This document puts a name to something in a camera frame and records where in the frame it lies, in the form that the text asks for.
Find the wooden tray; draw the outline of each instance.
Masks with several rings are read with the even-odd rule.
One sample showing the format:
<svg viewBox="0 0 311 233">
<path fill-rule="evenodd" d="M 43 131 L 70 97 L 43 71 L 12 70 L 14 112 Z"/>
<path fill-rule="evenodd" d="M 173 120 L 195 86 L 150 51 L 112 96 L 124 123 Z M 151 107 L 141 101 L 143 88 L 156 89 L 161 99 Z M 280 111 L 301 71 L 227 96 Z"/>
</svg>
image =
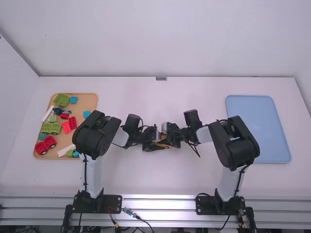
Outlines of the wooden tray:
<svg viewBox="0 0 311 233">
<path fill-rule="evenodd" d="M 69 103 L 65 110 L 71 110 L 72 113 L 70 114 L 69 117 L 76 117 L 77 120 L 77 125 L 79 126 L 85 119 L 83 117 L 83 111 L 89 110 L 90 112 L 93 112 L 96 109 L 96 104 L 97 104 L 97 95 L 94 93 L 63 93 L 69 97 L 76 96 L 78 97 L 78 102 L 76 104 Z M 59 107 L 57 104 L 53 103 L 53 100 L 56 98 L 58 93 L 52 95 L 50 103 L 47 107 L 47 110 L 51 105 L 54 105 L 55 108 Z M 63 120 L 59 116 L 57 116 L 57 122 L 59 123 L 64 123 L 68 120 Z M 66 146 L 69 146 L 72 144 L 72 135 L 75 130 L 72 130 L 70 133 L 65 134 L 64 130 L 60 132 L 59 135 L 52 135 L 55 140 L 57 141 L 56 147 L 53 149 L 49 149 L 48 152 L 45 155 L 39 155 L 37 152 L 34 150 L 34 157 L 38 159 L 74 159 L 73 157 L 66 156 L 64 155 L 63 157 L 58 157 L 57 151 L 65 148 Z"/>
</svg>

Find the light blue tray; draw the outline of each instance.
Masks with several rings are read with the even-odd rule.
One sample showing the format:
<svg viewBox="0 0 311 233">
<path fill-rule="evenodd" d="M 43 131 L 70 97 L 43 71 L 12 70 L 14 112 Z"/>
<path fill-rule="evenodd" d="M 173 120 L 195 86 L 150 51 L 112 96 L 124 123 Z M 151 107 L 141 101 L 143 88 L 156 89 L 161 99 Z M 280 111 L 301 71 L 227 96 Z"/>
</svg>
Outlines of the light blue tray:
<svg viewBox="0 0 311 233">
<path fill-rule="evenodd" d="M 270 96 L 228 96 L 228 117 L 239 115 L 260 147 L 255 163 L 289 163 L 291 154 Z"/>
</svg>

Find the cable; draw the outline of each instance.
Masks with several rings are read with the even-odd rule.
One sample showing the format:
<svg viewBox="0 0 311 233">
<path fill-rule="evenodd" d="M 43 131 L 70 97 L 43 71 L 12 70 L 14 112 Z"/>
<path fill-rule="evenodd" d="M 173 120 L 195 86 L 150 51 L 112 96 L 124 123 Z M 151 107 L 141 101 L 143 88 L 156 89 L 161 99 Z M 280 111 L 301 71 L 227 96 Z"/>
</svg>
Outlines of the cable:
<svg viewBox="0 0 311 233">
<path fill-rule="evenodd" d="M 150 224 L 149 224 L 148 222 L 146 222 L 144 219 L 140 219 L 140 220 L 143 221 L 144 223 L 146 223 L 146 224 L 150 227 L 151 231 L 154 232 L 154 230 L 152 229 L 152 227 L 150 226 Z"/>
<path fill-rule="evenodd" d="M 139 228 L 139 227 L 138 227 L 138 230 L 140 230 L 142 233 L 146 233 L 146 232 L 144 232 L 144 231 L 143 231 L 141 228 Z"/>
<path fill-rule="evenodd" d="M 239 172 L 239 180 L 238 180 L 237 188 L 234 190 L 234 196 L 233 196 L 234 198 L 237 196 L 237 193 L 239 192 L 239 186 L 240 186 L 242 174 L 245 173 L 245 170 L 246 170 L 250 165 L 251 165 L 251 164 L 246 165 L 246 166 L 243 167 L 243 168 L 241 169 L 241 171 Z M 224 225 L 223 225 L 221 228 L 215 228 L 215 229 L 221 231 L 221 230 L 225 227 L 225 225 L 227 224 L 229 218 L 230 218 L 230 215 L 228 215 L 227 220 L 225 221 Z"/>
<path fill-rule="evenodd" d="M 86 193 L 86 190 L 87 190 L 87 183 L 86 183 L 87 159 L 86 159 L 86 154 L 83 153 L 83 156 L 84 156 L 84 161 L 83 161 L 84 162 L 84 191 Z M 82 219 L 83 207 L 84 207 L 84 202 L 82 203 L 82 209 L 81 209 L 80 218 L 79 218 L 79 226 L 78 226 L 79 229 L 81 227 L 81 219 Z"/>
<path fill-rule="evenodd" d="M 236 197 L 237 193 L 239 192 L 239 186 L 240 186 L 242 174 L 245 173 L 245 170 L 246 170 L 250 165 L 251 165 L 251 164 L 246 165 L 246 166 L 245 166 L 244 168 L 242 168 L 241 171 L 239 172 L 239 180 L 238 180 L 237 188 L 234 190 L 234 196 L 233 196 L 233 197 Z"/>
<path fill-rule="evenodd" d="M 152 229 L 152 227 L 150 226 L 150 224 L 149 224 L 147 221 L 145 221 L 144 219 L 142 219 L 142 218 L 139 217 L 138 215 L 136 215 L 135 218 L 138 219 L 138 220 L 143 221 L 144 223 L 146 223 L 146 224 L 150 227 L 152 233 L 154 233 L 154 230 Z"/>
<path fill-rule="evenodd" d="M 186 142 L 186 143 L 191 147 L 191 149 L 194 151 L 194 153 L 196 153 L 197 156 L 199 156 L 199 158 L 201 158 L 198 150 L 196 149 L 196 146 L 194 144 L 192 144 L 194 146 L 194 148 L 193 148 L 190 142 Z"/>
<path fill-rule="evenodd" d="M 122 232 L 124 231 L 127 231 L 128 229 L 130 229 L 131 227 L 127 227 L 127 228 L 124 228 L 124 229 L 121 229 Z"/>
<path fill-rule="evenodd" d="M 134 233 L 135 231 L 137 231 L 137 229 L 138 229 L 138 227 L 136 227 L 135 230 L 134 230 L 132 233 Z"/>
<path fill-rule="evenodd" d="M 27 229 L 24 229 L 24 230 L 22 230 L 22 231 L 20 231 L 20 232 L 17 232 L 17 233 L 23 233 L 23 232 L 35 232 L 35 233 L 41 233 L 39 230 L 39 226 L 29 226 L 29 228 L 27 228 Z"/>
<path fill-rule="evenodd" d="M 141 130 L 140 130 L 140 132 L 141 132 L 144 128 L 144 122 L 142 121 L 142 118 L 140 120 L 141 120 Z"/>
<path fill-rule="evenodd" d="M 231 215 L 228 215 L 227 220 L 225 221 L 225 223 L 223 224 L 223 226 L 221 228 L 215 228 L 215 229 L 221 231 L 223 228 L 225 228 L 225 226 L 226 226 L 226 224 L 227 224 L 227 222 L 228 222 L 230 217 L 231 217 Z"/>
</svg>

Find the metal extrusion frame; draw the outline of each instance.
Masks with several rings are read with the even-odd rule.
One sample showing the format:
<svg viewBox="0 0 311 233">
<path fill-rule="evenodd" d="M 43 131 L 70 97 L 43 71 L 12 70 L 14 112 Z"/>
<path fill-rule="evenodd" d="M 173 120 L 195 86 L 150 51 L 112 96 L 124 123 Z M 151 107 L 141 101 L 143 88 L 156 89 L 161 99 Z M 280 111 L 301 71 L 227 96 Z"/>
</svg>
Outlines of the metal extrusion frame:
<svg viewBox="0 0 311 233">
<path fill-rule="evenodd" d="M 135 211 L 153 227 L 222 227 L 227 216 L 199 216 L 195 196 L 122 195 L 122 207 Z M 0 193 L 0 225 L 62 225 L 65 207 L 73 196 L 9 196 Z M 311 197 L 245 197 L 254 208 L 258 228 L 311 229 Z M 79 214 L 72 214 L 70 225 L 78 225 Z M 120 226 L 144 227 L 146 224 L 125 213 L 114 215 Z M 112 226 L 108 214 L 83 214 L 83 226 Z M 226 227 L 237 228 L 230 217 Z"/>
</svg>

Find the black mounting bracket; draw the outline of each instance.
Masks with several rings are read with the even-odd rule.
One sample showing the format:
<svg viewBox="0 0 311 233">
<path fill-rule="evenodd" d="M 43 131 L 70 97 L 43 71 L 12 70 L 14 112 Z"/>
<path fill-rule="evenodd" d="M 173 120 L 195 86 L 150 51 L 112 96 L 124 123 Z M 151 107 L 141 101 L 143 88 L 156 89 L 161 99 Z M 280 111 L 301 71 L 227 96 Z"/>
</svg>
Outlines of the black mounting bracket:
<svg viewBox="0 0 311 233">
<path fill-rule="evenodd" d="M 120 214 L 122 211 L 121 195 L 104 195 L 104 189 L 97 198 L 91 198 L 89 193 L 78 192 L 74 196 L 72 204 L 73 213 L 98 213 L 98 214 Z"/>
<path fill-rule="evenodd" d="M 215 196 L 197 196 L 195 198 L 195 209 L 197 215 L 233 215 L 237 216 L 239 211 L 246 212 L 243 197 L 234 197 L 223 202 Z"/>
</svg>

